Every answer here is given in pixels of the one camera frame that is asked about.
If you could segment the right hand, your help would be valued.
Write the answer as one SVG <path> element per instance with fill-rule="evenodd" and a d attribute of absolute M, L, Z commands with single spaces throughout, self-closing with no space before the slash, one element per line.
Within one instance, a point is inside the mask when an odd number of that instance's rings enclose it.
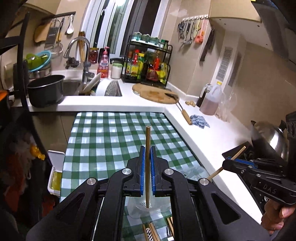
<path fill-rule="evenodd" d="M 261 219 L 261 226 L 272 235 L 281 230 L 285 220 L 295 212 L 295 205 L 282 206 L 280 203 L 269 199 L 264 206 L 265 213 Z"/>

